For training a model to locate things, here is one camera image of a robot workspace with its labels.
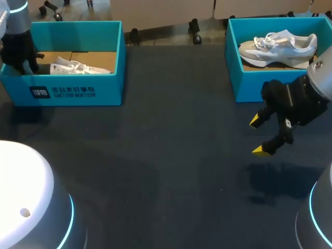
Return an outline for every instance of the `chair wheel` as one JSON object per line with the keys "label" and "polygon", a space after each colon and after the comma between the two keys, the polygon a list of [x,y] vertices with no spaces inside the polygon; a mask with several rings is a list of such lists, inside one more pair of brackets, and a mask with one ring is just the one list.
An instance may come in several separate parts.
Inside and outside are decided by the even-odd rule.
{"label": "chair wheel", "polygon": [[202,37],[200,35],[194,36],[192,38],[192,41],[195,45],[202,44]]}

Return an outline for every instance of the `white sneaker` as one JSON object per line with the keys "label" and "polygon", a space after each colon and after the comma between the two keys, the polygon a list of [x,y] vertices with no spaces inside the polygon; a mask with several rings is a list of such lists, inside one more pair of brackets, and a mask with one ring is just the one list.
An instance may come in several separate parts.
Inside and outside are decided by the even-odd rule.
{"label": "white sneaker", "polygon": [[86,66],[78,61],[68,61],[64,58],[58,57],[55,63],[51,64],[50,74],[64,75],[64,74],[110,74],[111,71]]}
{"label": "white sneaker", "polygon": [[243,60],[258,67],[281,62],[290,67],[306,69],[316,49],[315,34],[302,37],[283,30],[278,33],[268,33],[265,38],[255,37],[253,41],[242,43],[239,53]]}

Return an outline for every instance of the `dark table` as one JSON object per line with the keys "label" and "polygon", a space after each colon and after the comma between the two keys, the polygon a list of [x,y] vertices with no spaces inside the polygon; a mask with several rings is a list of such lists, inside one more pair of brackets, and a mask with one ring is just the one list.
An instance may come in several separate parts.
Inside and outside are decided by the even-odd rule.
{"label": "dark table", "polygon": [[298,248],[297,210],[332,160],[330,111],[258,158],[276,119],[249,126],[262,104],[234,102],[224,47],[128,47],[125,84],[120,107],[17,109],[0,91],[0,139],[49,161],[89,248]]}

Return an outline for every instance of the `floor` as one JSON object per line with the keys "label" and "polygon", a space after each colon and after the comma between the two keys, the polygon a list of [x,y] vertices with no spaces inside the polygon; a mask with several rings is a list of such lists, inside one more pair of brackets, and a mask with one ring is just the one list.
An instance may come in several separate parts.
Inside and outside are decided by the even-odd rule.
{"label": "floor", "polygon": [[[40,16],[38,8],[44,0],[29,1],[29,9],[33,21],[54,21],[53,13],[47,9],[46,17]],[[93,0],[93,8],[87,6],[86,0],[71,0],[64,6],[63,0],[51,0],[58,6],[57,12],[64,21],[102,21],[112,20],[109,0]],[[200,36],[203,44],[224,44],[225,29],[221,20],[214,18],[199,21]],[[192,36],[188,34],[188,23],[140,31],[141,45],[192,45]]]}

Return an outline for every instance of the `logo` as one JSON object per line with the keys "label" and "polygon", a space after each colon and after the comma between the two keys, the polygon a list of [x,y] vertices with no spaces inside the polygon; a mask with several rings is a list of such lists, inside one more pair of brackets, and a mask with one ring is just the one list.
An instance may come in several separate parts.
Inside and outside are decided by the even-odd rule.
{"label": "logo", "polygon": [[30,87],[32,96],[35,99],[49,99],[50,94],[46,87]]}

